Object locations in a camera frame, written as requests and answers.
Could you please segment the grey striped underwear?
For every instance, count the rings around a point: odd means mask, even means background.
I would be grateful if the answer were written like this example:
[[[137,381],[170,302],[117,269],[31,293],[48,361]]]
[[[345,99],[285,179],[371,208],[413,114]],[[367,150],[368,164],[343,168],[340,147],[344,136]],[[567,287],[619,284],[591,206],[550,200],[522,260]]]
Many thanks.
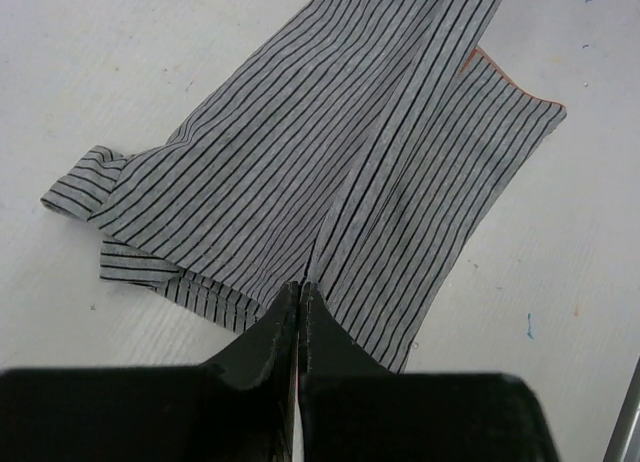
[[[564,119],[479,40],[502,0],[311,0],[161,146],[88,151],[42,196],[100,276],[236,333],[289,282],[391,371],[465,243]]]

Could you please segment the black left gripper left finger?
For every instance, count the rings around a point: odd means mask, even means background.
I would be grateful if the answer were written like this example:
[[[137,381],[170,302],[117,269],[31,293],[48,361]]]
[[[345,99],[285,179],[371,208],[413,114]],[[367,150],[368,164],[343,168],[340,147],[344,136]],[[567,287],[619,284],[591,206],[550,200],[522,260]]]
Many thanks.
[[[286,283],[265,314],[201,365],[199,461],[290,461],[300,285]]]

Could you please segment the aluminium frame rail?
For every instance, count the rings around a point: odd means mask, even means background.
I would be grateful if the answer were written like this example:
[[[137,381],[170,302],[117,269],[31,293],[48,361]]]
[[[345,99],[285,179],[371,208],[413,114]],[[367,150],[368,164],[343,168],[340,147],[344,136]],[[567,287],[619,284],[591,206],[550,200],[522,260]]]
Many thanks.
[[[604,462],[639,462],[640,373],[636,364],[604,455]]]

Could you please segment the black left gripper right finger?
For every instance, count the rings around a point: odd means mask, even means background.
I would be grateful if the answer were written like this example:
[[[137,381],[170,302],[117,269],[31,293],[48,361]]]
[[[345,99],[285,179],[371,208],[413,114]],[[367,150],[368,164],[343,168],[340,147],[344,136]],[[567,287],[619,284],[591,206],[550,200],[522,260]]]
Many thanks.
[[[330,314],[317,286],[302,289],[298,402],[306,461],[378,460],[388,439],[391,373]]]

